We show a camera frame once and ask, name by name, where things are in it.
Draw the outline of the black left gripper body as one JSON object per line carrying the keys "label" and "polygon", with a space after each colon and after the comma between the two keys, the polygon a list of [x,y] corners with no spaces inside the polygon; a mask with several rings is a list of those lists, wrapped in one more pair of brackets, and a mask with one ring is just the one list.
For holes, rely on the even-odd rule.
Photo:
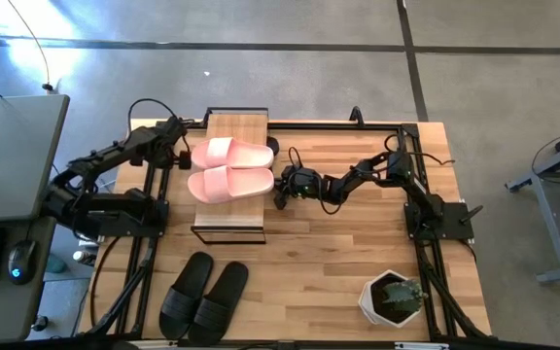
{"label": "black left gripper body", "polygon": [[157,157],[173,157],[174,146],[182,138],[187,135],[186,122],[177,117],[172,116],[162,122],[156,124],[156,156]]}

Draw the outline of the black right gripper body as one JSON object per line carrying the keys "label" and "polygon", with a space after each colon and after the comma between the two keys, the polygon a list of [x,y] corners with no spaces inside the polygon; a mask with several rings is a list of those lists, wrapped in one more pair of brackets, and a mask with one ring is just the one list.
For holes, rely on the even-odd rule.
{"label": "black right gripper body", "polygon": [[317,171],[306,167],[289,167],[284,173],[291,196],[327,199],[330,182]]}

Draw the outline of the pink rubber slide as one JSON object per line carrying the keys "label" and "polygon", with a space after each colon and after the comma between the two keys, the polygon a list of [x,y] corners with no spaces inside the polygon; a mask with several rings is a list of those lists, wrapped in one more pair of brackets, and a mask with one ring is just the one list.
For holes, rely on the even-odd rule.
{"label": "pink rubber slide", "polygon": [[190,193],[206,204],[266,194],[273,187],[274,175],[266,168],[234,169],[224,165],[196,172],[188,179]]}
{"label": "pink rubber slide", "polygon": [[200,169],[220,166],[231,168],[268,168],[274,162],[273,151],[265,145],[242,142],[233,137],[216,137],[196,145],[192,163]]}

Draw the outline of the white hexagonal plant pot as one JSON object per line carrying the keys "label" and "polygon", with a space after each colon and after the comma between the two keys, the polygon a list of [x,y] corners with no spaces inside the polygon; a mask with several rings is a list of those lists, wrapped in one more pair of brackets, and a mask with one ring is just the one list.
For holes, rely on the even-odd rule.
{"label": "white hexagonal plant pot", "polygon": [[358,304],[372,324],[402,328],[420,313],[422,307],[414,313],[405,313],[387,309],[382,304],[383,288],[386,285],[408,279],[396,271],[388,269],[365,283]]}

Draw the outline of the green cactus plant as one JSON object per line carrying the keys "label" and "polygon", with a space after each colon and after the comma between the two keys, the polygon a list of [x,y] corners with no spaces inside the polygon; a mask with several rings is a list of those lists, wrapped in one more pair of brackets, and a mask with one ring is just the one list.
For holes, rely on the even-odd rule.
{"label": "green cactus plant", "polygon": [[383,288],[383,293],[382,304],[387,309],[405,313],[419,311],[428,297],[420,283],[412,279],[390,283]]}

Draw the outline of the light gray desk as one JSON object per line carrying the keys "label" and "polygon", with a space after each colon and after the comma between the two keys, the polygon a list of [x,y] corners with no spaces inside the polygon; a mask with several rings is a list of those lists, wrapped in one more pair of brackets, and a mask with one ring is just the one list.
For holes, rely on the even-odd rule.
{"label": "light gray desk", "polygon": [[66,94],[0,99],[0,222],[38,214],[69,103]]}

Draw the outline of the teal round object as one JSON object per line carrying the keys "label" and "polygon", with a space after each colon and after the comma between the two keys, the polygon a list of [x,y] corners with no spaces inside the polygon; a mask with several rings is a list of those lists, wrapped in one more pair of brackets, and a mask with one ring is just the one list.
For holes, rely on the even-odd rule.
{"label": "teal round object", "polygon": [[49,254],[45,268],[46,272],[60,274],[66,272],[67,270],[68,266],[63,259],[59,258],[56,255]]}

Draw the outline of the black computer mouse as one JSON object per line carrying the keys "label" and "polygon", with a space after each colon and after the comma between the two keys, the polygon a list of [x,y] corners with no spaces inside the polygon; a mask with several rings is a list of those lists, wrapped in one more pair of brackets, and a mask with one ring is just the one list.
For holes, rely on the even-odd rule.
{"label": "black computer mouse", "polygon": [[35,275],[35,252],[37,242],[22,240],[14,245],[8,258],[8,274],[15,285],[28,283]]}

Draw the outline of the gray metal table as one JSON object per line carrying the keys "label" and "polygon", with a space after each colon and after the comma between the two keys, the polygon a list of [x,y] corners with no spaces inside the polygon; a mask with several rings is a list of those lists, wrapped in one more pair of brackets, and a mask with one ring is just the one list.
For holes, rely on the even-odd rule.
{"label": "gray metal table", "polygon": [[[532,189],[560,264],[560,228],[543,187],[544,184],[560,186],[560,136],[548,141],[536,151],[527,174],[505,183],[505,188],[510,193],[517,193],[527,186]],[[536,279],[540,283],[560,281],[560,267],[540,273]]]}

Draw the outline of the black aluminium table frame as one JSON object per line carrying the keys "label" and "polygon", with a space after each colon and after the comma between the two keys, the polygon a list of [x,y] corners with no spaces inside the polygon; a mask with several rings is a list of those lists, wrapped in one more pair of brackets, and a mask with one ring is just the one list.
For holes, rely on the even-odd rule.
{"label": "black aluminium table frame", "polygon": [[[401,122],[272,121],[268,133],[279,141],[281,152],[273,165],[276,176],[289,164],[289,147],[296,147],[305,166],[339,177],[361,158],[385,151],[392,134],[383,126]],[[329,216],[318,201],[295,199],[276,210],[273,195],[251,198],[235,205],[254,204],[263,215],[264,244],[204,245],[191,231],[196,209],[202,210],[187,189],[190,170],[175,166],[167,180],[170,204],[166,231],[159,238],[150,276],[146,311],[141,317],[141,339],[164,338],[159,312],[169,286],[189,257],[204,251],[214,269],[208,293],[224,267],[244,263],[249,277],[244,295],[222,340],[243,343],[273,340],[387,341],[428,340],[425,307],[405,326],[374,325],[358,305],[365,283],[388,269],[418,278],[416,251],[405,228],[402,189],[381,189],[364,184],[351,193],[341,210]],[[123,289],[134,238],[121,238],[102,260],[113,238],[101,246],[104,261],[93,297],[94,319],[108,311]],[[466,315],[482,332],[491,334],[477,268],[469,248],[457,241],[440,243],[447,285]]]}

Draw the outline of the wooden shelf with black frame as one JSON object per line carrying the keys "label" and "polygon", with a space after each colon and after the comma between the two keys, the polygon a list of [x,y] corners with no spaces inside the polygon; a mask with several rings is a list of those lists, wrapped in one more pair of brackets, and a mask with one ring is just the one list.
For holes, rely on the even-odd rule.
{"label": "wooden shelf with black frame", "polygon": [[[210,111],[190,131],[195,145],[213,137],[263,145],[267,122],[262,111]],[[264,244],[263,213],[263,195],[222,204],[197,203],[191,231],[205,245]]]}

